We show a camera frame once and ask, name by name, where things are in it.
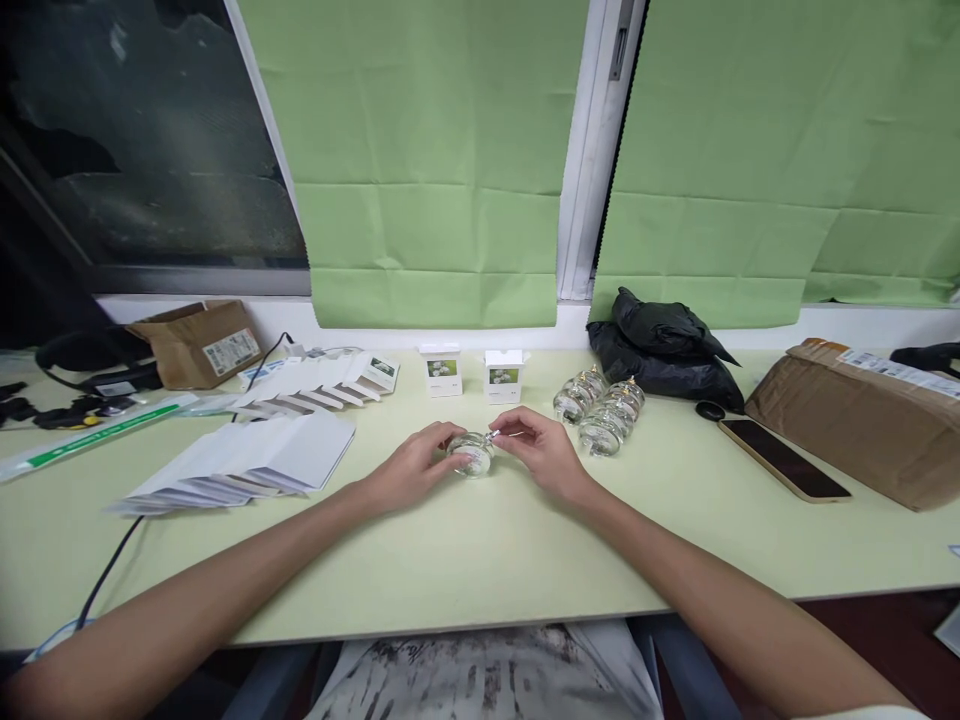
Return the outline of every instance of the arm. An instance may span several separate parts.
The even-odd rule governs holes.
[[[540,487],[620,553],[758,697],[784,717],[912,707],[797,605],[621,502],[580,464],[564,427],[527,408],[490,426]]]
[[[24,718],[147,713],[297,573],[344,535],[423,499],[450,470],[433,451],[465,431],[434,423],[363,480],[165,580],[21,670],[6,690]]]

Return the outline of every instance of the headphones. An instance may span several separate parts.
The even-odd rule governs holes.
[[[157,363],[138,362],[152,355],[148,343],[126,328],[114,325],[99,331],[78,330],[56,337],[38,348],[34,359],[47,377],[61,385],[88,395],[117,397],[162,387]],[[75,372],[95,372],[115,365],[126,365],[127,369],[100,373],[73,383],[54,375],[50,371],[54,365]]]

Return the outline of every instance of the smartphone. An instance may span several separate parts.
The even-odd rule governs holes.
[[[827,503],[853,497],[833,478],[753,420],[723,420],[718,425],[801,500]]]

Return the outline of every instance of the green curtain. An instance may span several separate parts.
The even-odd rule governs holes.
[[[324,327],[556,320],[588,0],[240,0]]]
[[[650,0],[594,291],[712,327],[940,304],[960,275],[960,3]]]

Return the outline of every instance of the person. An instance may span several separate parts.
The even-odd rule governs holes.
[[[779,716],[923,717],[797,605],[605,490],[561,424],[519,407],[490,428]],[[457,454],[433,462],[463,432],[433,423],[368,477],[107,613],[8,682],[13,708],[42,720],[143,716],[338,540],[423,501],[464,463]],[[622,621],[346,643],[308,717],[662,717],[630,644]]]

